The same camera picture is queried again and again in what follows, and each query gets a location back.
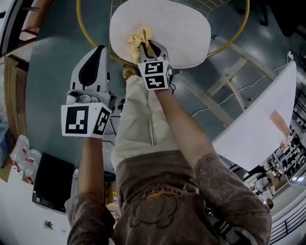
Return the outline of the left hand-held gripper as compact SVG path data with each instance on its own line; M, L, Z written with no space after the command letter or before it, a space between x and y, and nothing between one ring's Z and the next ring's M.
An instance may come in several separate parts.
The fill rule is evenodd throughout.
M117 99L105 92L107 62L107 48L99 45L85 54L73 69L72 90L66 95L66 104L61 106L63 136L103 137Z

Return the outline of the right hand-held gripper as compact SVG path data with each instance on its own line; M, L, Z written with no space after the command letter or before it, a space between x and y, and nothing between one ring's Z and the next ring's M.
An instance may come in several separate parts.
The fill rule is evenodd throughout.
M141 77L147 90L167 89L173 77L167 49L157 41L149 40L149 44L140 45L138 68Z

